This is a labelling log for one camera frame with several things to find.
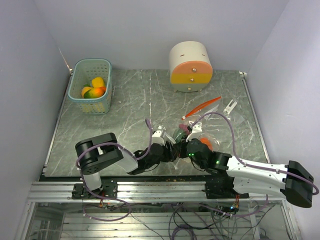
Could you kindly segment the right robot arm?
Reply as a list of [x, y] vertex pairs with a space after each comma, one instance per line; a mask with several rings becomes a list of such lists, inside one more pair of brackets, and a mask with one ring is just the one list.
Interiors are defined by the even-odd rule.
[[206, 173], [224, 178], [220, 192], [226, 198], [235, 194], [261, 194], [284, 198], [296, 207], [312, 207], [314, 178], [297, 161], [269, 164], [238, 159], [212, 151], [195, 138], [182, 144], [181, 155]]

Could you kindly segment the polka dot zip bag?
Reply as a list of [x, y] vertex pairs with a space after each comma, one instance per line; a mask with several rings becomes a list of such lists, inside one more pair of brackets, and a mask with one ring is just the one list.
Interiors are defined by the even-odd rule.
[[180, 124], [173, 137], [167, 138], [164, 159], [173, 162], [188, 158], [194, 168], [205, 172], [216, 164], [214, 152], [219, 145], [218, 140], [206, 133], [201, 120], [191, 120]]

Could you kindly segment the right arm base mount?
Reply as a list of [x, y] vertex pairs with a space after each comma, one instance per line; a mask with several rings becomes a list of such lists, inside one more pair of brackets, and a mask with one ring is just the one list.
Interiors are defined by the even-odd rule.
[[248, 199], [248, 193], [238, 193], [234, 190], [234, 177], [214, 174], [204, 176], [204, 190], [207, 199]]

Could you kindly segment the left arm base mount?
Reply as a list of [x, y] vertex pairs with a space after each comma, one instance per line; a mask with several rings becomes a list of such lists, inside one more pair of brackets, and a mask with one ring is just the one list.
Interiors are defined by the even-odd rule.
[[[118, 185], [113, 180], [102, 180], [101, 187], [95, 190], [92, 190], [93, 193], [99, 196], [116, 198], [118, 193]], [[73, 186], [71, 192], [71, 198], [73, 200], [93, 200], [98, 199], [96, 196], [88, 192], [83, 184], [77, 183]]]

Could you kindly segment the orange green fake mango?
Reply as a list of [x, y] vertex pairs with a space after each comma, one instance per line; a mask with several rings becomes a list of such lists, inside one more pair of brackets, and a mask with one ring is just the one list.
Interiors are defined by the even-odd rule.
[[87, 91], [84, 95], [84, 99], [97, 99], [102, 97], [105, 94], [105, 91], [101, 90], [100, 87], [92, 88]]

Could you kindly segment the peach coloured fake fruit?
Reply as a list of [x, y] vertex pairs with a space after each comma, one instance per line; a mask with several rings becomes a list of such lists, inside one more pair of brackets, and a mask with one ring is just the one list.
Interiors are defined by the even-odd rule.
[[92, 87], [90, 87], [90, 86], [84, 86], [81, 90], [81, 97], [84, 98], [85, 93], [91, 89], [92, 89]]

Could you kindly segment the clear red-zip bag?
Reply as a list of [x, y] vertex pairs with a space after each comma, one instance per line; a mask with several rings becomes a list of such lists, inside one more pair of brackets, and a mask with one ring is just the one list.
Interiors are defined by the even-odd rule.
[[239, 125], [242, 122], [244, 122], [245, 118], [237, 110], [238, 103], [237, 103], [236, 107], [233, 109], [233, 111], [230, 114], [224, 114], [223, 111], [224, 111], [225, 107], [228, 105], [228, 103], [227, 104], [223, 104], [221, 96], [213, 98], [213, 99], [210, 99], [210, 100], [208, 100], [206, 102], [203, 102], [203, 103], [197, 105], [193, 109], [187, 111], [187, 113], [185, 113], [181, 117], [181, 120], [182, 121], [191, 120], [192, 118], [195, 119], [195, 117], [200, 117], [200, 116], [202, 116], [204, 114], [207, 114], [209, 112], [219, 112], [219, 113], [223, 114], [225, 117], [227, 117], [228, 120], [233, 125]]

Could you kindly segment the yellow fake bell pepper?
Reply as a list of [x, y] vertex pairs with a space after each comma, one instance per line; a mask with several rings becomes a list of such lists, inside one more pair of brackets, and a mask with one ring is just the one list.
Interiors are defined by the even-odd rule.
[[102, 77], [95, 77], [94, 79], [91, 80], [91, 84], [93, 88], [100, 88], [100, 87], [105, 87], [105, 81]]

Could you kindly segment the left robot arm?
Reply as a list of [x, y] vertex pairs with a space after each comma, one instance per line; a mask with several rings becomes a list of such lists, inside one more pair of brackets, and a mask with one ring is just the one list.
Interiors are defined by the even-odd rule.
[[77, 168], [85, 182], [84, 192], [96, 199], [102, 193], [102, 180], [100, 171], [117, 165], [129, 175], [138, 175], [146, 172], [161, 162], [173, 162], [179, 156], [175, 140], [160, 130], [153, 133], [151, 145], [145, 150], [130, 153], [118, 144], [114, 133], [106, 133], [88, 138], [75, 145], [78, 157]]

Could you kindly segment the dark green fake avocado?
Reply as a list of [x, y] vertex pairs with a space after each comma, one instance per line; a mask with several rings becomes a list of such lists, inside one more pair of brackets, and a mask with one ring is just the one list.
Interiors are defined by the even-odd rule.
[[173, 134], [173, 138], [177, 143], [185, 139], [186, 136], [187, 136], [186, 132], [181, 128], [178, 128]]

